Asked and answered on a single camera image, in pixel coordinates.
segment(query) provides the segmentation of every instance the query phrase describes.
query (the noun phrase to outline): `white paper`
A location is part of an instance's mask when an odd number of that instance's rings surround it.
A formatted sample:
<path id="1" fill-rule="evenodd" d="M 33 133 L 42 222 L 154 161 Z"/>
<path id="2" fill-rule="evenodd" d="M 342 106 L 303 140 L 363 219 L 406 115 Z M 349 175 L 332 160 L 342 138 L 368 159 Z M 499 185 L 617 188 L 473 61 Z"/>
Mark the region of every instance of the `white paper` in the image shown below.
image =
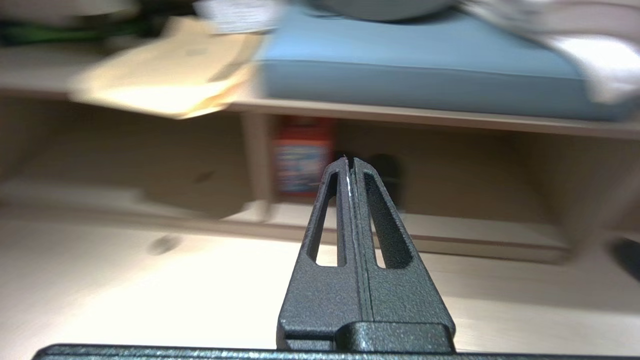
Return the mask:
<path id="1" fill-rule="evenodd" d="M 275 28 L 284 6 L 281 0 L 200 0 L 193 7 L 218 33 L 251 33 Z"/>

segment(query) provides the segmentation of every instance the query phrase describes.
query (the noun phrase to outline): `dark green object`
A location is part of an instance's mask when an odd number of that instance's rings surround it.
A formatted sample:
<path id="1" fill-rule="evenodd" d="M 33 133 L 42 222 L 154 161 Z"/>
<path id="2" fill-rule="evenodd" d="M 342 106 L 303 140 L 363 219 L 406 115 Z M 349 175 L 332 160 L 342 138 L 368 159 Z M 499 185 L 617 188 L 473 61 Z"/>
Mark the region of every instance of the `dark green object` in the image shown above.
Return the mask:
<path id="1" fill-rule="evenodd" d="M 141 21 L 130 21 L 112 24 L 109 36 L 137 35 L 145 31 L 146 25 Z M 34 24 L 16 22 L 0 23 L 0 39 L 5 45 L 27 45 L 43 42 L 87 42 L 103 40 L 102 29 L 58 29 Z"/>

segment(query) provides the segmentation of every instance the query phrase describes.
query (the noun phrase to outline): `shelf compartment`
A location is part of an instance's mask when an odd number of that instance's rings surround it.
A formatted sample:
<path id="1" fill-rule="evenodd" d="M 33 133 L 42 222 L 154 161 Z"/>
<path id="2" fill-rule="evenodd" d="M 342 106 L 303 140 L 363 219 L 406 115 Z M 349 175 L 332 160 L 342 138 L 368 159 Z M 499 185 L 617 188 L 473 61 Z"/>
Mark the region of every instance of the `shelf compartment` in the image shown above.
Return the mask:
<path id="1" fill-rule="evenodd" d="M 365 161 L 379 153 L 400 161 L 400 210 L 419 250 L 561 261 L 569 247 L 509 136 L 343 120 L 336 149 Z M 306 226 L 311 208 L 306 199 L 282 199 L 268 224 Z M 331 207 L 325 232 L 335 241 Z"/>

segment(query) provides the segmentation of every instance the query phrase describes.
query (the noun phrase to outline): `white cloth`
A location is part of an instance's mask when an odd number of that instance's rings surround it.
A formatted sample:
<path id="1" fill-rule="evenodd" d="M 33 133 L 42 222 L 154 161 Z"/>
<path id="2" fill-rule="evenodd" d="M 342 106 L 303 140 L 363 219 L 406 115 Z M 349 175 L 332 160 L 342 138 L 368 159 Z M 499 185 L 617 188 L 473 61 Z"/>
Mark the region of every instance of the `white cloth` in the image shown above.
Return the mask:
<path id="1" fill-rule="evenodd" d="M 592 101 L 640 95 L 639 0 L 468 0 L 462 7 L 565 55 Z"/>

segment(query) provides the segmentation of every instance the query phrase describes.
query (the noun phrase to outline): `gray object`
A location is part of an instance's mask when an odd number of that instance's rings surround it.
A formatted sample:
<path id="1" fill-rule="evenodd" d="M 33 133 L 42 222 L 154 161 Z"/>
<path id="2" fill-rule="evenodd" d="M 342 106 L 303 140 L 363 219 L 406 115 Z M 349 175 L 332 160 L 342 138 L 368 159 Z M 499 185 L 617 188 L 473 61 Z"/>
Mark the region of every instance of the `gray object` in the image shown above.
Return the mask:
<path id="1" fill-rule="evenodd" d="M 439 12 L 456 0 L 320 0 L 325 10 L 370 21 L 400 21 Z"/>

